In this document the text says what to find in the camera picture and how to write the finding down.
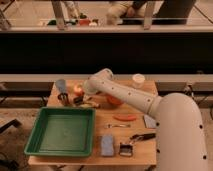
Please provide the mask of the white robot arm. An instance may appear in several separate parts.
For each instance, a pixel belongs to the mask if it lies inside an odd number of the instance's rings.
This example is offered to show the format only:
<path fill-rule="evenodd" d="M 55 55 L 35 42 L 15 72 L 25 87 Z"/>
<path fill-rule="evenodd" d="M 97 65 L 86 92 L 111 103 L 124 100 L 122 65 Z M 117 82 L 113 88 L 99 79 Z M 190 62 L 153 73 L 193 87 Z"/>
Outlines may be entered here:
<path fill-rule="evenodd" d="M 83 83 L 83 90 L 112 95 L 156 120 L 156 171 L 209 171 L 203 120 L 192 98 L 182 93 L 161 97 L 112 77 L 110 69 L 102 69 Z"/>

